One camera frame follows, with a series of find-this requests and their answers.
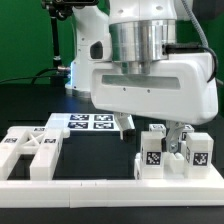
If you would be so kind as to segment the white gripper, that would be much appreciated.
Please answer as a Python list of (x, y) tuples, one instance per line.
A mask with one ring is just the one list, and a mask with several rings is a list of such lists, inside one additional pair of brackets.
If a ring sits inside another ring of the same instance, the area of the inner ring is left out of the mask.
[(124, 75), (112, 62), (95, 63), (91, 99), (97, 109), (115, 112), (121, 140), (133, 134), (131, 115), (169, 120), (162, 151), (176, 153), (183, 123), (207, 123), (218, 113), (218, 60), (199, 44), (164, 44), (162, 53), (166, 58), (152, 63), (146, 75)]

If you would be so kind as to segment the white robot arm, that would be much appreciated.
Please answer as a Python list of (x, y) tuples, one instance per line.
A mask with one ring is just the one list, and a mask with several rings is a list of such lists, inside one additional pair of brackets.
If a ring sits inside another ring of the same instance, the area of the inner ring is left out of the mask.
[(167, 120), (166, 149), (178, 150), (185, 123), (218, 112), (218, 60), (195, 16), (196, 0), (109, 0), (110, 14), (85, 5), (86, 59), (98, 109)]

